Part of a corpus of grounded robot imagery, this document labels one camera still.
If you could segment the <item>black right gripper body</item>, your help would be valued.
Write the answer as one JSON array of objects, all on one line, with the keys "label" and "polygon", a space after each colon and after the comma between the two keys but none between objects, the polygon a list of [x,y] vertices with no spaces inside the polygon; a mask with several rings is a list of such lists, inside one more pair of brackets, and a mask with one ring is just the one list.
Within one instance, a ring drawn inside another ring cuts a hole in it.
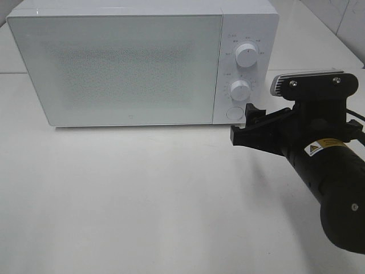
[{"label": "black right gripper body", "polygon": [[346,120],[345,100],[297,102],[269,115],[269,136],[321,204],[364,204],[364,160],[347,146],[364,141]]}]

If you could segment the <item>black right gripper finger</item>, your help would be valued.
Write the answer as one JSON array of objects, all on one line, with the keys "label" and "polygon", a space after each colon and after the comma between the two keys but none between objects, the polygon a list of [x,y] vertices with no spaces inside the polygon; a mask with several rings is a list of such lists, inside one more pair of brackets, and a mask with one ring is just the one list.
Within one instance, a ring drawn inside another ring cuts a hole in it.
[{"label": "black right gripper finger", "polygon": [[230,140],[234,146],[249,147],[260,151],[274,151],[273,126],[252,125],[245,128],[230,127]]},{"label": "black right gripper finger", "polygon": [[271,113],[258,109],[252,103],[246,105],[245,128],[280,128],[294,123],[294,111],[288,107]]}]

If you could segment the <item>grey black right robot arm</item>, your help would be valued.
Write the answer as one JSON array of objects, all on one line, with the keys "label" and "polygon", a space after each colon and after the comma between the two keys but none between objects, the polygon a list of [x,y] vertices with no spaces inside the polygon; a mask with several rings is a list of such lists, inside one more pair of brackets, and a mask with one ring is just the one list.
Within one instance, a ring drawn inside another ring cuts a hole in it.
[{"label": "grey black right robot arm", "polygon": [[364,253],[364,160],[348,147],[363,127],[346,119],[345,101],[296,102],[271,114],[249,103],[230,139],[285,157],[320,205],[321,225],[337,247]]}]

